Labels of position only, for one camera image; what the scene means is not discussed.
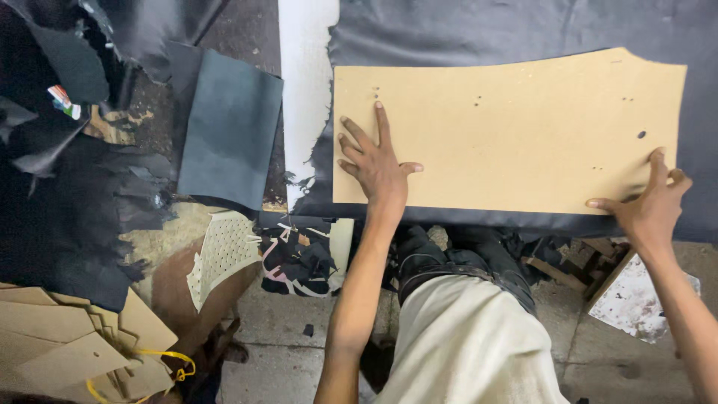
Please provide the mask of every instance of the scrap pile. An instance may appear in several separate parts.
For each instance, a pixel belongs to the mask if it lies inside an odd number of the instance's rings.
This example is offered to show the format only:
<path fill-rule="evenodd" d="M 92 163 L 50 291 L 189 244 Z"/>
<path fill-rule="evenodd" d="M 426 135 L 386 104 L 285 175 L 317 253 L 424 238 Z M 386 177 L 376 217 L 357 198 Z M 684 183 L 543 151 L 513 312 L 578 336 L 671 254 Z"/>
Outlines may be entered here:
<path fill-rule="evenodd" d="M 94 403 L 174 385 L 158 354 L 177 337 L 128 289 L 120 313 L 41 288 L 0 284 L 0 390 Z"/>

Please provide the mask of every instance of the right hand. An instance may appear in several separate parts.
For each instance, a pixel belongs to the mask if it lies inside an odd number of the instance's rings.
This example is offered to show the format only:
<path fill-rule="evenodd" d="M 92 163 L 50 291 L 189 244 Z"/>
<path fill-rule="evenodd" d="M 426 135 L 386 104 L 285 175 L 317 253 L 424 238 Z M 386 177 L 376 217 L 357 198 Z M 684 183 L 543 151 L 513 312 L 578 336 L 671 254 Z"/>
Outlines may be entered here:
<path fill-rule="evenodd" d="M 609 211 L 618 220 L 631 244 L 645 253 L 673 251 L 673 228 L 681 215 L 681 198 L 693 185 L 683 170 L 668 171 L 665 147 L 651 153 L 651 179 L 643 194 L 628 203 L 606 198 L 589 199 L 586 206 Z"/>

